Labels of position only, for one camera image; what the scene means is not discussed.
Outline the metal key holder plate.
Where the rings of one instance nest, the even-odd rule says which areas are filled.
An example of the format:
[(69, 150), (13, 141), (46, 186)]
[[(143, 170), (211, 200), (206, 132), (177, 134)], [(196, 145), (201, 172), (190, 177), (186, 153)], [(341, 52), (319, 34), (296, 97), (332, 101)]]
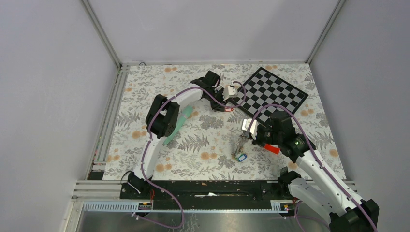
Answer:
[(235, 151), (234, 151), (234, 153), (233, 153), (233, 158), (234, 158), (234, 159), (235, 159), (235, 156), (236, 156), (237, 154), (244, 153), (244, 151), (243, 151), (243, 146), (244, 146), (244, 144), (246, 143), (246, 141), (247, 141), (247, 139), (243, 139), (243, 138), (240, 136), (240, 138), (238, 139), (238, 141), (237, 141), (237, 143), (236, 143)]

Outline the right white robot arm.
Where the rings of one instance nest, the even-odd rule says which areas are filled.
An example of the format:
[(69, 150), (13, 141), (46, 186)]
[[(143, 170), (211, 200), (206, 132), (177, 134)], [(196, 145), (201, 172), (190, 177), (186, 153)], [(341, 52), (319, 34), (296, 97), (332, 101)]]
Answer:
[(375, 232), (379, 206), (365, 200), (341, 180), (316, 150), (313, 142), (294, 128), (294, 116), (286, 111), (276, 111), (270, 116), (270, 125), (258, 124), (254, 118), (242, 122), (238, 148), (246, 139), (274, 153), (280, 152), (301, 168), (317, 185), (310, 184), (295, 171), (279, 178), (278, 195), (295, 197), (306, 204), (328, 223), (332, 232)]

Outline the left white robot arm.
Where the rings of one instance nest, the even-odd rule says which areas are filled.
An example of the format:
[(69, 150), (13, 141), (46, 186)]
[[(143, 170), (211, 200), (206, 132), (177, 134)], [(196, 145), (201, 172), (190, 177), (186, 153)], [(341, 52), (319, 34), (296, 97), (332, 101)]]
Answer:
[(177, 122), (182, 117), (180, 110), (184, 110), (191, 103), (207, 99), (215, 111), (224, 112), (227, 101), (238, 94), (234, 85), (220, 86), (221, 78), (212, 71), (204, 77), (192, 80), (184, 89), (172, 97), (158, 94), (146, 116), (147, 139), (142, 150), (142, 157), (136, 167), (127, 177), (126, 187), (139, 199), (149, 195), (150, 184), (158, 154), (163, 143), (171, 134), (177, 131)]

